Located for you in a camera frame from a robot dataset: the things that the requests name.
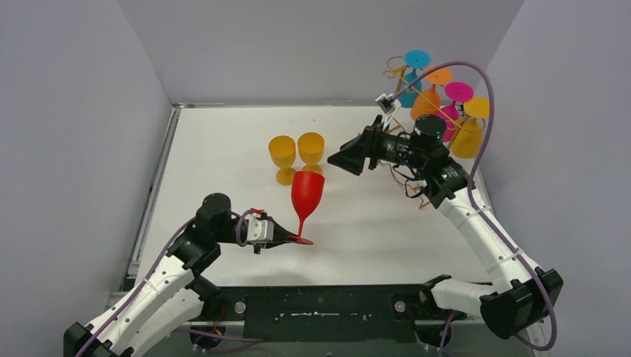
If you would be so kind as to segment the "blue plastic wine glass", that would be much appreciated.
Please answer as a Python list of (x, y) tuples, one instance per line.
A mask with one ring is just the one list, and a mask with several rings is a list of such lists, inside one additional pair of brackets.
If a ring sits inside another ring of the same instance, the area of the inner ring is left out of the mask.
[[(407, 52), (403, 57), (405, 64), (409, 67), (404, 71), (401, 88), (405, 88), (410, 82), (418, 77), (418, 71), (422, 71), (431, 62), (429, 54), (423, 50), (415, 49)], [(408, 89), (399, 97), (399, 102), (403, 108), (410, 109), (418, 94), (422, 91), (422, 82), (418, 81), (413, 87)]]

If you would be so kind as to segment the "pink plastic wine glass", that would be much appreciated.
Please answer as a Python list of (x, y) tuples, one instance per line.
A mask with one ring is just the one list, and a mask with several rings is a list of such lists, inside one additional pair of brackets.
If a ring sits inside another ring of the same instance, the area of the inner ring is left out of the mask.
[(437, 116), (442, 118), (446, 124), (446, 131), (443, 134), (443, 142), (447, 143), (451, 141), (457, 129), (456, 123), (460, 118), (460, 112), (457, 105), (459, 103), (467, 102), (471, 100), (474, 95), (474, 91), (471, 86), (463, 82), (451, 82), (444, 88), (445, 95), (451, 103), (438, 110)]

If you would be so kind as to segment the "orange plastic wine glass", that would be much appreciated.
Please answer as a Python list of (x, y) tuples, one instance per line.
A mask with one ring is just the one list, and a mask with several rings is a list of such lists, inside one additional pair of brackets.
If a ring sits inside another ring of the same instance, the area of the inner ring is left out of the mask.
[(442, 68), (428, 74), (425, 79), (430, 84), (430, 87), (418, 94), (410, 111), (412, 120), (417, 120), (423, 115), (435, 115), (438, 112), (441, 106), (441, 98), (437, 87), (448, 84), (452, 80), (452, 73), (448, 68)]

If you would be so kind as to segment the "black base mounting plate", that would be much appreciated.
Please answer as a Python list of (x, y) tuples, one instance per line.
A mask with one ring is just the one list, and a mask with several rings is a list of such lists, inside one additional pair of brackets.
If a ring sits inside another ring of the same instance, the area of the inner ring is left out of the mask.
[(264, 342), (388, 340), (438, 345), (450, 313), (423, 284), (222, 287), (195, 327), (239, 327)]

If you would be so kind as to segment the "yellow wine glass front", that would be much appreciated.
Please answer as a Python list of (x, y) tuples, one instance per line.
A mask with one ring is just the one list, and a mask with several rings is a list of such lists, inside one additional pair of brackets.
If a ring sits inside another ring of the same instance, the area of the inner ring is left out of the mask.
[(278, 168), (275, 176), (277, 182), (290, 186), (295, 175), (293, 164), (296, 160), (296, 143), (294, 139), (279, 135), (269, 142), (268, 149), (273, 164)]

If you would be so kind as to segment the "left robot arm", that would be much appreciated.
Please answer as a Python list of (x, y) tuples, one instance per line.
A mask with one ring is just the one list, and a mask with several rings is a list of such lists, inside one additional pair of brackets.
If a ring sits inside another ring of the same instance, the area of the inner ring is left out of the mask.
[(142, 356), (182, 324), (220, 313), (220, 289), (202, 276), (223, 243), (252, 245), (255, 253), (308, 239), (282, 228), (263, 210), (250, 220), (231, 209), (224, 193), (204, 198), (196, 215), (167, 241), (145, 277), (117, 303), (63, 335), (64, 356)]

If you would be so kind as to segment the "red plastic wine glass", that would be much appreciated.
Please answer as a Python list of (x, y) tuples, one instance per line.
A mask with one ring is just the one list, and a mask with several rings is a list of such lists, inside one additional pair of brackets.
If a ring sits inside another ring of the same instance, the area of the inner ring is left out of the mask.
[(304, 223), (317, 209), (324, 191), (325, 177), (311, 171), (295, 173), (291, 185), (291, 202), (298, 217), (298, 233), (294, 240), (300, 245), (312, 245), (313, 242), (303, 237)]

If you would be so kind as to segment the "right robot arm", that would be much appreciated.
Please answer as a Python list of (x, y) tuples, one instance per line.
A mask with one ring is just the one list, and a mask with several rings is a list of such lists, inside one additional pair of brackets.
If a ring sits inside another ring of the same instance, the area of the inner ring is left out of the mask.
[(382, 118), (329, 156), (328, 164), (356, 176), (381, 161), (404, 166), (432, 206), (460, 231), (490, 279), (490, 284), (465, 283), (451, 277), (432, 282), (419, 298), (420, 311), (431, 319), (447, 310), (482, 318), (496, 336), (509, 339), (550, 315), (563, 287), (560, 274), (543, 270), (501, 227), (484, 205), (467, 171), (443, 145), (446, 123), (423, 115), (411, 133), (388, 134)]

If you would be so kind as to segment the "yellow wine glass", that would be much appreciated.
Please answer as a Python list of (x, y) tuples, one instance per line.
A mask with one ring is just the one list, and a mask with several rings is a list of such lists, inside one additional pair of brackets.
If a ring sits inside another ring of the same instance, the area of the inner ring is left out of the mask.
[(464, 103), (464, 119), (452, 141), (451, 152), (463, 159), (475, 158), (484, 140), (486, 119), (490, 114), (490, 102), (485, 97), (474, 97)]
[(303, 171), (323, 174), (319, 166), (324, 155), (324, 138), (317, 132), (307, 132), (298, 139), (298, 154), (304, 162)]
[(294, 139), (279, 135), (269, 142), (268, 149), (273, 164), (278, 168), (275, 176), (277, 182), (290, 186), (295, 175), (293, 164), (296, 160), (296, 143)]

